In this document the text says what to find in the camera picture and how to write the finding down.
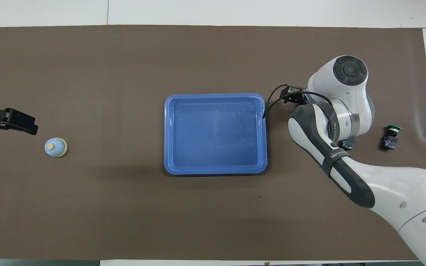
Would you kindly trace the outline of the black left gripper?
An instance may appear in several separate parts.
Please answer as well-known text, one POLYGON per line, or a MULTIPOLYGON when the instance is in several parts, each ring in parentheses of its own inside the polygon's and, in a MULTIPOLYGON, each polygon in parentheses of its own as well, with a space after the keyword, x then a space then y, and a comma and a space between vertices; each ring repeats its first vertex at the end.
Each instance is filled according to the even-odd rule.
POLYGON ((0 110, 0 128, 26 128, 26 133, 37 135, 35 118, 13 108, 0 110))

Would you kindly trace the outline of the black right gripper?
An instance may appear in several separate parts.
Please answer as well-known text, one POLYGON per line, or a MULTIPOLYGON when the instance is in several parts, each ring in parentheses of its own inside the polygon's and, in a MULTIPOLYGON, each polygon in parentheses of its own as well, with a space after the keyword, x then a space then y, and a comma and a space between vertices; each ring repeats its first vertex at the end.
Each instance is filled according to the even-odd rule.
MULTIPOLYGON (((302 92, 303 90, 304 89, 301 86, 287 86, 286 88, 282 89, 280 96, 283 97, 294 92, 302 92)), ((282 101, 284 104, 287 104, 287 103, 292 103, 297 105, 308 104, 306 96, 302 93, 288 96, 287 98, 284 98, 282 101)))

